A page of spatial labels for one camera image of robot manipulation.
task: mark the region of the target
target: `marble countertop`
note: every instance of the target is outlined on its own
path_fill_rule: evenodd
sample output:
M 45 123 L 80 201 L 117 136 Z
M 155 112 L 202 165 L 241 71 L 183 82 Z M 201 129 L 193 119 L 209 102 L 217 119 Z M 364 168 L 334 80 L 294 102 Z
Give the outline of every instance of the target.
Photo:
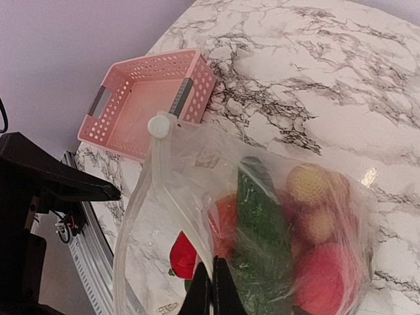
M 200 47 L 219 77 L 203 122 L 350 175 L 377 197 L 376 271 L 358 315 L 420 314 L 420 28 L 341 0 L 199 0 L 151 53 Z M 115 246 L 141 165 L 88 144 L 80 169 Z

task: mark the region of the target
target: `gray basket handle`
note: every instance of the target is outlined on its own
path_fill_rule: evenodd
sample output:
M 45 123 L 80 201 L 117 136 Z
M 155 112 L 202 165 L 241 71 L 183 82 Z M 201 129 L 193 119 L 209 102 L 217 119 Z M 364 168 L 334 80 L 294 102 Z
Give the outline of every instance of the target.
M 98 92 L 96 93 L 96 96 L 94 97 L 93 102 L 91 103 L 91 107 L 89 107 L 89 111 L 87 112 L 89 116 L 93 116 L 93 114 L 95 113 L 96 107 L 98 107 L 99 101 L 102 98 L 102 95 L 104 94 L 105 90 L 105 86 L 101 85 Z

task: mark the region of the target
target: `pink plastic basket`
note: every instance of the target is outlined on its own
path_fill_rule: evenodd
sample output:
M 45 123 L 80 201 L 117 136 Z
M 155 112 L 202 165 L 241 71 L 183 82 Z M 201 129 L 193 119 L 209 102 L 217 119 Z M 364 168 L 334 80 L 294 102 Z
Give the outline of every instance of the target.
M 150 143 L 147 124 L 159 110 L 199 123 L 216 83 L 199 49 L 168 52 L 114 64 L 79 130 L 78 139 L 137 161 Z M 111 94 L 93 117 L 104 91 Z

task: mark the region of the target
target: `clear plastic bag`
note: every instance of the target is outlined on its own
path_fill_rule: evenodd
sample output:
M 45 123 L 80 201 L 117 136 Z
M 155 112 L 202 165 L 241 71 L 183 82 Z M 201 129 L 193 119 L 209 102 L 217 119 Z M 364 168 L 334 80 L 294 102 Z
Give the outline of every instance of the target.
M 371 282 L 375 198 L 319 165 L 205 125 L 154 138 L 114 259 L 115 313 L 177 314 L 202 261 L 228 261 L 249 315 L 351 314 Z

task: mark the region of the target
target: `white wall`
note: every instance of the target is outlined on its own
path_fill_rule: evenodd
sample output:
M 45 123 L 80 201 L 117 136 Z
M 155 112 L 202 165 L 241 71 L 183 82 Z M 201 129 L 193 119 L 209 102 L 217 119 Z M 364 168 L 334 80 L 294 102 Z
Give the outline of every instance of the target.
M 420 26 L 419 0 L 351 0 L 377 8 Z
M 144 55 L 193 2 L 2 0 L 0 97 L 10 131 L 56 158 L 75 150 L 108 68 Z

